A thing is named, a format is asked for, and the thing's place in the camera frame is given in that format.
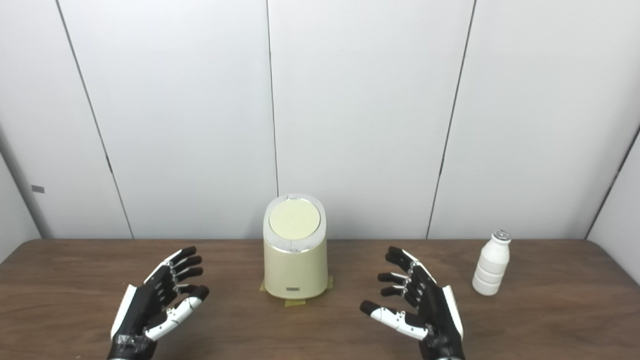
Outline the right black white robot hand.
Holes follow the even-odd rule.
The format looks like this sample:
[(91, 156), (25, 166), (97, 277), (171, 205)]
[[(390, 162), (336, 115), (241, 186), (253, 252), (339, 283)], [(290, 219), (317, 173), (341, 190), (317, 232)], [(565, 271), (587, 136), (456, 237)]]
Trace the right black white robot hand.
[(402, 297), (416, 312), (385, 307), (369, 300), (362, 301), (361, 312), (418, 340), (424, 360), (464, 360), (464, 328), (451, 286), (438, 285), (425, 265), (402, 248), (389, 246), (385, 259), (404, 273), (379, 273), (378, 281), (393, 283), (381, 289), (381, 295)]

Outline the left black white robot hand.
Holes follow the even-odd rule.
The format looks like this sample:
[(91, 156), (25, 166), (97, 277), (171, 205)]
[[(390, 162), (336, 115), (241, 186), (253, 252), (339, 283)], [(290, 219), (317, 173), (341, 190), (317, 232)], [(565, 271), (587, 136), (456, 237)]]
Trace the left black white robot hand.
[(151, 360), (160, 338), (175, 330), (208, 297), (205, 285), (185, 284), (204, 273), (196, 246), (171, 254), (141, 285), (128, 285), (110, 329), (108, 360)]

